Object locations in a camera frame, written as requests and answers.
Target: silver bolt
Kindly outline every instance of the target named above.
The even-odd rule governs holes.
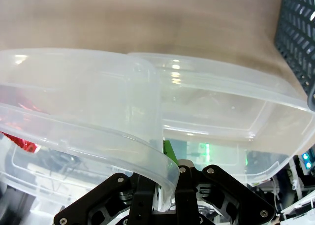
[[[268,212],[267,212],[266,210],[262,210],[262,211],[260,212],[260,215],[261,215],[263,218],[266,218],[266,217],[268,217]]]
[[[212,168],[208,168],[207,169],[207,173],[209,173],[209,174],[212,174],[212,173],[214,173],[215,171],[212,169]]]
[[[181,173],[183,173],[183,172],[186,172],[186,169],[185,169],[184,167],[181,167],[181,168],[179,169],[179,171],[180,171]]]
[[[67,222],[68,222],[68,220],[65,219],[65,218],[62,218],[62,219],[59,220],[59,223],[60,223],[61,225],[65,225],[65,224],[67,224]]]

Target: green object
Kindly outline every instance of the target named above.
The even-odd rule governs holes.
[[[165,140],[163,142],[163,153],[168,156],[171,160],[173,160],[177,165],[179,165],[177,158],[175,156],[173,147],[171,145],[171,142],[169,140]]]

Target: perforated basket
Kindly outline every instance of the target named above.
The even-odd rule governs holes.
[[[315,0],[282,0],[275,45],[315,111]]]

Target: beige tabletop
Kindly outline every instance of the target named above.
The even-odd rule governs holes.
[[[63,47],[209,58],[286,79],[281,0],[0,0],[0,49]]]

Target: black metal bracket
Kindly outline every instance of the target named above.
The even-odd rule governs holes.
[[[179,166],[176,209],[153,209],[157,184],[138,174],[116,173],[85,196],[60,211],[55,225],[106,225],[130,208],[117,225],[214,225],[198,211],[198,200],[217,209],[232,225],[266,225],[274,208],[216,165],[201,172]]]

